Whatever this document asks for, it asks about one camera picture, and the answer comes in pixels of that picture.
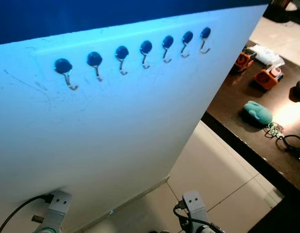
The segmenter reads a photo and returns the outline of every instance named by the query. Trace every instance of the hook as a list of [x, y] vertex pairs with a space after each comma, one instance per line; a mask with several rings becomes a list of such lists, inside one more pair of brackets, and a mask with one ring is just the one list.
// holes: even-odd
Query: hook
[[173, 44], [173, 42], [174, 42], [174, 39], [171, 35], [166, 36], [165, 39], [163, 40], [162, 45], [163, 45], [163, 48], [165, 49], [165, 52], [164, 52], [164, 55], [163, 55], [163, 61], [165, 63], [169, 63], [172, 60], [172, 59], [166, 60], [165, 57], [166, 57], [166, 53], [167, 53], [168, 49]]
[[79, 87], [77, 85], [72, 86], [70, 84], [70, 74], [72, 72], [72, 65], [70, 64], [70, 62], [67, 59], [64, 59], [64, 58], [57, 59], [55, 62], [54, 69], [57, 73], [64, 75], [66, 84], [71, 90], [75, 91]]
[[152, 49], [152, 43], [150, 41], [146, 40], [141, 44], [140, 52], [144, 56], [143, 60], [142, 60], [142, 66], [145, 69], [148, 69], [150, 67], [149, 65], [146, 65], [144, 62], [145, 62], [146, 56], [151, 51], [151, 49]]
[[209, 52], [210, 48], [206, 49], [206, 51], [203, 50], [203, 47], [205, 45], [206, 39], [209, 37], [211, 32], [211, 29], [209, 27], [206, 27], [203, 29], [202, 33], [201, 33], [201, 38], [203, 40], [202, 45], [200, 46], [200, 52], [203, 54], [206, 54]]
[[123, 71], [123, 62], [124, 62], [124, 59], [127, 57], [127, 55], [128, 55], [128, 49], [125, 46], [120, 46], [117, 48], [115, 57], [118, 61], [121, 62], [120, 72], [122, 75], [127, 75], [127, 73], [128, 73], [126, 71]]
[[101, 82], [102, 78], [99, 76], [98, 66], [102, 62], [102, 57], [98, 52], [91, 52], [87, 56], [87, 64], [95, 68], [97, 79]]
[[183, 51], [184, 51], [185, 47], [188, 45], [188, 43], [192, 40], [192, 38], [193, 38], [193, 33], [190, 32], [190, 31], [186, 32], [186, 33], [183, 35], [183, 37], [182, 37], [182, 43], [184, 44], [184, 47], [183, 47], [183, 49], [181, 50], [181, 57], [186, 58], [186, 57], [189, 56], [189, 53], [186, 54], [186, 55], [184, 55], [184, 54], [183, 54]]

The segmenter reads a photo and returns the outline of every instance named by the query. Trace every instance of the tiled floor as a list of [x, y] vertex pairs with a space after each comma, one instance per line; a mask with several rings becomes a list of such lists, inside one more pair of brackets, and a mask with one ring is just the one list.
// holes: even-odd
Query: tiled floor
[[[300, 26], [261, 18], [250, 37], [300, 65]], [[197, 190], [209, 221], [228, 233], [245, 233], [282, 195], [229, 145], [200, 122], [167, 183], [98, 223], [86, 233], [181, 231], [173, 207], [182, 194]]]

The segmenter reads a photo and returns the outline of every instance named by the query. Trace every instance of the blue wall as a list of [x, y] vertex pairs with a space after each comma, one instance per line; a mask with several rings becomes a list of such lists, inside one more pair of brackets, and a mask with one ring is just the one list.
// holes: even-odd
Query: blue wall
[[268, 0], [0, 0], [0, 44]]

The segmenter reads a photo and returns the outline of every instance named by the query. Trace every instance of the white wall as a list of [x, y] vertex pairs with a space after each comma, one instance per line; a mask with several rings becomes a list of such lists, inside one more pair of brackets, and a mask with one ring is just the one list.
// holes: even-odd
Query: white wall
[[[266, 6], [170, 17], [0, 45], [0, 224], [24, 200], [54, 189], [73, 195], [71, 232], [166, 177]], [[199, 52], [200, 33], [212, 29]], [[194, 37], [182, 58], [182, 35]], [[161, 42], [174, 44], [162, 61]], [[141, 66], [139, 47], [153, 49]], [[129, 56], [122, 76], [114, 53]], [[99, 52], [104, 79], [86, 64]], [[53, 71], [57, 58], [73, 65], [70, 90]], [[30, 232], [41, 203], [24, 209], [6, 232]]]

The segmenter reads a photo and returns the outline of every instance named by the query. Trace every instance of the teal plush toy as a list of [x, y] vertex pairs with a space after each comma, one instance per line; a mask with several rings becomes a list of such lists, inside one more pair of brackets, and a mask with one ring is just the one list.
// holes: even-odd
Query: teal plush toy
[[250, 100], [245, 104], [244, 108], [259, 123], [263, 125], [271, 123], [272, 115], [270, 111], [261, 104]]

